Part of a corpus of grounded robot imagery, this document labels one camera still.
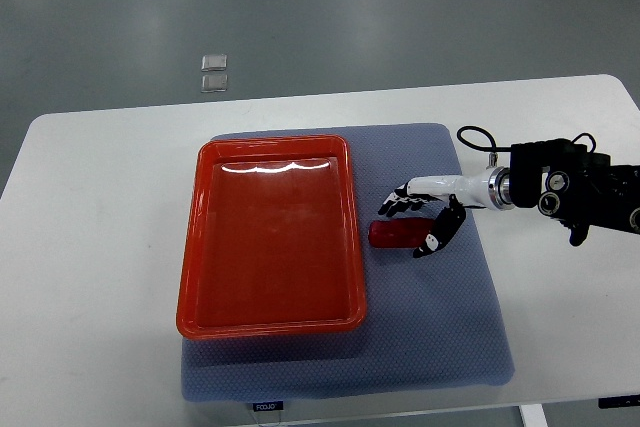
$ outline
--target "plastic tray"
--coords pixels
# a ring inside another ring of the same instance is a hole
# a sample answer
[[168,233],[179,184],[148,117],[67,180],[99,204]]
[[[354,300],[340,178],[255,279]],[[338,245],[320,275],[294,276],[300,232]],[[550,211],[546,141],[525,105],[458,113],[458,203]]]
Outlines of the plastic tray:
[[191,340],[356,328],[366,312],[347,142],[223,140],[198,156],[177,326]]

